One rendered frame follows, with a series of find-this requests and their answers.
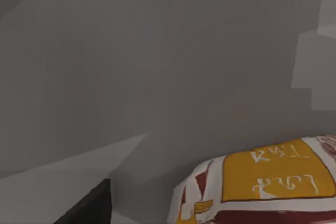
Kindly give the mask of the white red yellow snack bag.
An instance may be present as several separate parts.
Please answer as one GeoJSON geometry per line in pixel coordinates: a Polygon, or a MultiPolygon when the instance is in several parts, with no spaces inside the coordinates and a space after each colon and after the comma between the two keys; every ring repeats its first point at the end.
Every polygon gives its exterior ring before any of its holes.
{"type": "Polygon", "coordinates": [[[336,135],[202,162],[174,189],[167,224],[336,224],[336,135]]]}

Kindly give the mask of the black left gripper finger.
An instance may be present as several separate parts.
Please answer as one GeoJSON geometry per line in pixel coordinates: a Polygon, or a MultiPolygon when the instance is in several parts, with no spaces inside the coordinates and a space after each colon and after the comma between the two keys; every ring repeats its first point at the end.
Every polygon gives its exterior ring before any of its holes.
{"type": "Polygon", "coordinates": [[[53,224],[111,224],[111,180],[104,179],[53,224]]]}

